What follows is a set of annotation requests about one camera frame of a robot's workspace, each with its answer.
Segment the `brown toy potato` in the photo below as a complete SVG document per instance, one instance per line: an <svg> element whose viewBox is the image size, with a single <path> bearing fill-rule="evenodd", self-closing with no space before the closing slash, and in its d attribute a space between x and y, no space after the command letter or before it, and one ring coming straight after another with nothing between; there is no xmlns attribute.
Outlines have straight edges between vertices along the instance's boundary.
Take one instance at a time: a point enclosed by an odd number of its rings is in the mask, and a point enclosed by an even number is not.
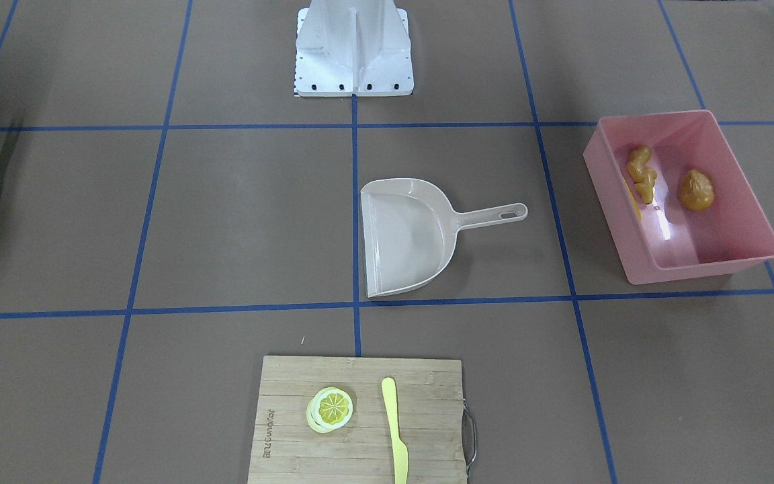
<svg viewBox="0 0 774 484"><path fill-rule="evenodd" d="M677 197L680 205L690 211L706 210L716 199L712 178L700 169L689 169L680 179Z"/></svg>

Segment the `tan toy ginger root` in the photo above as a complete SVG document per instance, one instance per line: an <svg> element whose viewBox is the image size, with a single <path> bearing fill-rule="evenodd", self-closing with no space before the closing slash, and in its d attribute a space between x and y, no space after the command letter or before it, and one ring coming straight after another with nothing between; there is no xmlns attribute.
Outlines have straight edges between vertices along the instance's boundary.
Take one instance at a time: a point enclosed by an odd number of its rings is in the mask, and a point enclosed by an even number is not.
<svg viewBox="0 0 774 484"><path fill-rule="evenodd" d="M658 177L657 172L648 165L652 154L649 146L638 146L629 152L626 165L636 192L642 203L647 205L654 202L654 187Z"/></svg>

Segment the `pink plastic bin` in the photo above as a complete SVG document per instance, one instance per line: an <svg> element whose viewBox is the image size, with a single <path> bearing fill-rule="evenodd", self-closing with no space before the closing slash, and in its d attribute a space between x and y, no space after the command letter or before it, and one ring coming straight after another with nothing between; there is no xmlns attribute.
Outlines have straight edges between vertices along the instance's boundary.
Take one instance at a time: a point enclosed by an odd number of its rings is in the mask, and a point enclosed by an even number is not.
<svg viewBox="0 0 774 484"><path fill-rule="evenodd" d="M629 193L629 152L649 146L658 177L654 202L637 220ZM741 272L774 259L774 229L709 110L599 119L583 157L626 278L635 285ZM714 183L706 210L681 206L689 169Z"/></svg>

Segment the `yellow plastic knife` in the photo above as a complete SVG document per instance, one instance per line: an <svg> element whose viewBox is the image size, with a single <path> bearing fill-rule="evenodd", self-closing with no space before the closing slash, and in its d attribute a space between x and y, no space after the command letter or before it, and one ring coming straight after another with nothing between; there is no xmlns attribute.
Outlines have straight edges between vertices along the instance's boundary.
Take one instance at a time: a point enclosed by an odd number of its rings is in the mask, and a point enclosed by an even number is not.
<svg viewBox="0 0 774 484"><path fill-rule="evenodd" d="M381 382L381 389L390 432L394 483L408 483L409 451L400 438L398 392L395 380L392 377L384 378Z"/></svg>

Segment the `bamboo cutting board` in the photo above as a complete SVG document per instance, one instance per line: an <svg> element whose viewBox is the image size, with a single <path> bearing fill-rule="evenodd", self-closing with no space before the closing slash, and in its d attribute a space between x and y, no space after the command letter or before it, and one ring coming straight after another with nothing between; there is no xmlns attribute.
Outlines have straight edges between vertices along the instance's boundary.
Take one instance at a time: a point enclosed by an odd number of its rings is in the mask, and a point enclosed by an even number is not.
<svg viewBox="0 0 774 484"><path fill-rule="evenodd" d="M381 382L397 386L408 483L466 483L463 366L458 360L265 356L262 360L249 483L394 483ZM353 416L331 433L305 419L311 398L339 388Z"/></svg>

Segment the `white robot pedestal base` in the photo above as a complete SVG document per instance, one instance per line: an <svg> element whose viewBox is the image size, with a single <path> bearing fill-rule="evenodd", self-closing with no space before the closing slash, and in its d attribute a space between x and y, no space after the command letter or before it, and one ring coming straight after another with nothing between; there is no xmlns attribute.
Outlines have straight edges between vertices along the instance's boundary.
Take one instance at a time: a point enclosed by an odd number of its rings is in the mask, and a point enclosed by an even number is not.
<svg viewBox="0 0 774 484"><path fill-rule="evenodd" d="M408 96L411 29L393 1L312 1L297 13L293 92L302 97Z"/></svg>

